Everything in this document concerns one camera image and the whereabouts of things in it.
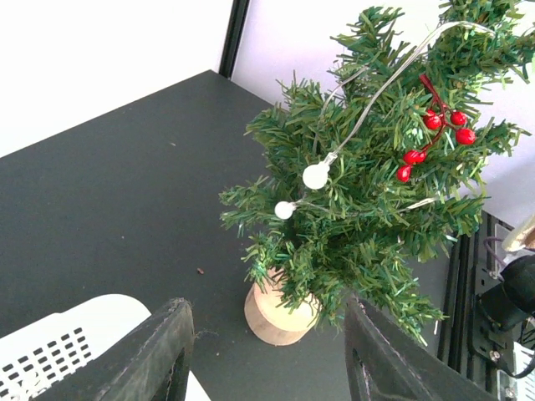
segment black vertical post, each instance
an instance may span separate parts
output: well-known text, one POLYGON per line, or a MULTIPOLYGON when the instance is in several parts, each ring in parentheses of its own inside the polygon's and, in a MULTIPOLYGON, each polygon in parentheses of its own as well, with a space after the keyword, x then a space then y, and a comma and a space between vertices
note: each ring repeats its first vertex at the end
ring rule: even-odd
POLYGON ((219 74, 225 78, 232 76, 234 65, 236 64, 237 51, 240 47, 243 26, 247 17, 249 0, 234 0, 232 4, 231 17, 228 21, 227 38, 221 64, 219 65, 219 74))

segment white wall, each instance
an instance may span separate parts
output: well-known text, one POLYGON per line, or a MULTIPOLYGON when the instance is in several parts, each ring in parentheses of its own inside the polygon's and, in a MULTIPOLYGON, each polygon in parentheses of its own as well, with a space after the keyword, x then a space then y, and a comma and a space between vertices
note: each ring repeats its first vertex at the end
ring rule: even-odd
MULTIPOLYGON (((402 7, 405 16, 396 23, 396 30, 404 31, 403 40, 419 44, 438 24, 441 3, 442 0, 251 0, 232 80, 272 103, 282 100, 275 79, 289 83, 294 70, 298 79, 314 79, 325 90, 332 89, 336 84, 326 71, 343 49, 329 37, 347 33, 346 23, 356 22, 361 11, 372 5, 402 7)), ((519 33, 535 20, 535 3, 523 4, 521 11, 527 15, 518 27, 519 33)), ((497 121, 507 117, 535 134, 535 84, 518 81, 505 91, 497 85, 491 93, 481 95, 495 102, 482 110, 481 121, 493 115, 497 121)), ((535 160, 535 137, 523 138, 512 158, 492 157, 484 172, 489 182, 487 189, 494 196, 487 202, 487 210, 512 225, 535 213, 535 162, 531 160, 535 160)))
POLYGON ((232 0, 0 2, 0 157, 207 69, 232 0))

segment small christmas tree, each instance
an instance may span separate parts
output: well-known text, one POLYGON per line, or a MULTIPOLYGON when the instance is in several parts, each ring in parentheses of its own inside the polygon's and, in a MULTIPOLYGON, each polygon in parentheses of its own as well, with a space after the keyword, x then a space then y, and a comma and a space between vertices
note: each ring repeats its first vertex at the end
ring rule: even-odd
POLYGON ((226 227, 238 226, 239 235, 264 227, 251 236, 244 257, 252 280, 262 285, 274 268, 286 307, 312 293, 319 316, 330 322, 337 321, 347 290, 356 291, 423 340, 421 325, 443 315, 418 295, 406 261, 435 257, 438 246, 447 252, 451 236, 477 230, 484 195, 461 198, 459 188, 483 187, 487 156, 510 154, 512 142, 526 134, 507 121, 475 128, 480 90, 509 84, 510 71, 527 80, 535 33, 512 34, 519 3, 445 4, 441 23, 477 23, 495 34, 466 26, 445 31, 380 94, 319 190, 303 184, 305 168, 348 138, 369 100, 414 55, 408 43, 392 46, 402 13, 368 8, 350 25, 351 35, 335 38, 348 49, 333 71, 339 81, 364 71, 345 82, 343 96, 329 97, 311 81, 283 86, 286 104, 263 111, 247 127, 265 148, 270 176, 221 195, 232 206, 222 214, 226 227), (274 213, 280 201, 295 202, 287 220, 274 213))

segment round wooden stand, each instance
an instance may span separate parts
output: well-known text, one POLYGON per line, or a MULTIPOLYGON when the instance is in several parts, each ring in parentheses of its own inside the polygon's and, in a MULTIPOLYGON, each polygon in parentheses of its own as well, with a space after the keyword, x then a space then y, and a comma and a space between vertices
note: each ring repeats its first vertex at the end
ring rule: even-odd
POLYGON ((299 308, 288 313, 281 303, 277 284, 265 282, 263 293, 258 284, 253 284, 245 300, 245 318, 258 338, 271 345, 289 345, 299 341, 313 327, 318 313, 315 299, 310 296, 299 308))

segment black table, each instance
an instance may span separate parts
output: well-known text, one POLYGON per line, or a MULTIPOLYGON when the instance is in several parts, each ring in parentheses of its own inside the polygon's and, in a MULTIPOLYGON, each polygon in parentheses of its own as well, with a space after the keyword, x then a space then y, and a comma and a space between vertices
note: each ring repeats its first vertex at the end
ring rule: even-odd
MULTIPOLYGON (((245 244, 221 228, 218 193, 263 173, 242 134, 267 107, 206 72, 0 159, 0 337, 106 293, 151 311, 184 297, 214 401, 349 399, 342 333, 275 348, 243 316, 245 244)), ((447 259, 415 269, 441 306, 447 259)))

